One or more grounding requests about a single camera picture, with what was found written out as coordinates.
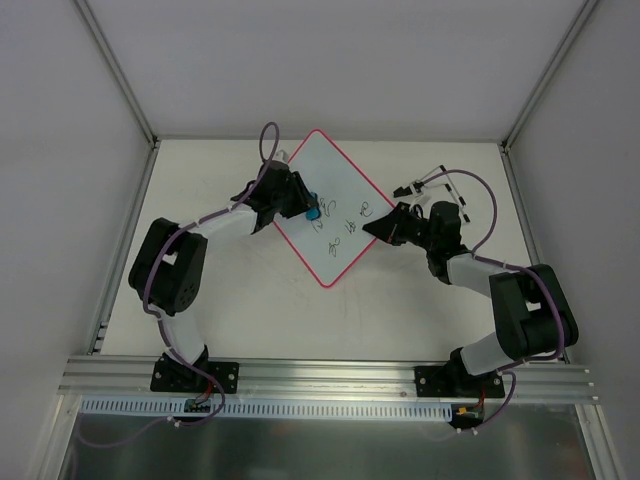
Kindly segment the blue whiteboard eraser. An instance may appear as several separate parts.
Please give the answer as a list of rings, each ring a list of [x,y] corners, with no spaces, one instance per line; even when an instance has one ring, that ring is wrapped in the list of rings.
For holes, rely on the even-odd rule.
[[[305,218],[308,221],[315,221],[321,218],[321,211],[318,202],[318,195],[314,192],[310,193],[311,203],[310,208],[305,212]]]

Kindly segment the pink framed whiteboard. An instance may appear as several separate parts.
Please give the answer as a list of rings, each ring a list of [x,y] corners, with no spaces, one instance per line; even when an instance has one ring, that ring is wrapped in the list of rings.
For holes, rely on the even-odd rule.
[[[394,204],[320,129],[306,136],[289,167],[316,195],[320,217],[281,218],[275,226],[317,283],[330,288],[376,242],[363,226],[390,213]]]

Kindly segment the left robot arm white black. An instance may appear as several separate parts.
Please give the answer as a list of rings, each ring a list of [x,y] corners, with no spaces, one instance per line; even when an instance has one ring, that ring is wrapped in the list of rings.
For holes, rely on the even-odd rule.
[[[201,286],[207,254],[251,236],[280,216],[321,216],[318,197],[301,175],[282,162],[263,166],[258,177],[220,210],[180,225],[154,220],[128,275],[145,313],[157,322],[165,352],[154,367],[151,389],[157,392],[220,393],[221,371],[209,359],[191,311]]]

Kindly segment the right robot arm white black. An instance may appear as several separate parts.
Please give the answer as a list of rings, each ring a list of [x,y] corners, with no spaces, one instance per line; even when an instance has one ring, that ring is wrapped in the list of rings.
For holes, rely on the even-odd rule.
[[[487,297],[494,330],[453,350],[441,367],[414,370],[418,395],[503,396],[500,372],[529,360],[551,360],[577,343],[579,329],[554,270],[546,264],[507,265],[472,253],[462,242],[459,207],[439,201],[429,214],[398,203],[363,229],[388,245],[423,249],[429,271],[446,285]]]

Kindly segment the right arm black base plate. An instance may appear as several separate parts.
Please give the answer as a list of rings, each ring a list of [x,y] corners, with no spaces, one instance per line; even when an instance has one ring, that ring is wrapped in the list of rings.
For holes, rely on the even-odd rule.
[[[413,369],[416,395],[420,398],[499,399],[505,396],[501,378],[496,373],[472,376],[454,372],[446,365],[418,365]]]

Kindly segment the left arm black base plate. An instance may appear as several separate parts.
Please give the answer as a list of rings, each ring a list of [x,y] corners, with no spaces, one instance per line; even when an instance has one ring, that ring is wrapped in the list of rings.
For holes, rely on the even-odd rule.
[[[197,363],[196,368],[213,377],[225,393],[235,394],[237,392],[238,363],[204,359]],[[212,385],[212,393],[219,392],[218,387],[203,375],[163,355],[154,364],[149,389],[152,392],[161,393],[200,394],[204,393],[209,385]]]

